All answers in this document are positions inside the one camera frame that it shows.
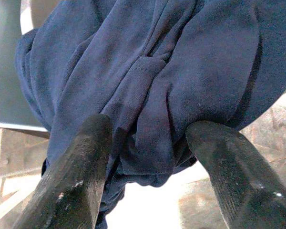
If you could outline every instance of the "garment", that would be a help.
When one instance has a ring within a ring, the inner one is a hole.
[[[286,0],[62,1],[16,50],[22,91],[51,132],[47,166],[90,115],[113,148],[97,229],[127,182],[159,187],[195,163],[198,120],[237,130],[286,89]]]

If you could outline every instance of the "blue cloth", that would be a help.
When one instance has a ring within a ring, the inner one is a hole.
[[[62,1],[16,50],[22,91],[51,132],[48,165],[90,115],[113,150],[97,229],[127,182],[159,187],[195,161],[186,127],[237,130],[286,89],[286,0]]]

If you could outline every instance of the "wrinkled fabric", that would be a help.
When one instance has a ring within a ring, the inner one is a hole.
[[[286,89],[286,0],[62,1],[16,50],[22,91],[51,133],[47,166],[90,115],[113,148],[97,229],[128,182],[163,185],[195,163],[198,120],[240,130]]]

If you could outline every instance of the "navy blue fabric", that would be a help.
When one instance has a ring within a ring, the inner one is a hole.
[[[113,150],[97,228],[127,182],[159,187],[195,163],[186,127],[242,129],[286,89],[286,0],[62,1],[16,51],[23,93],[51,132],[48,166],[90,115]]]

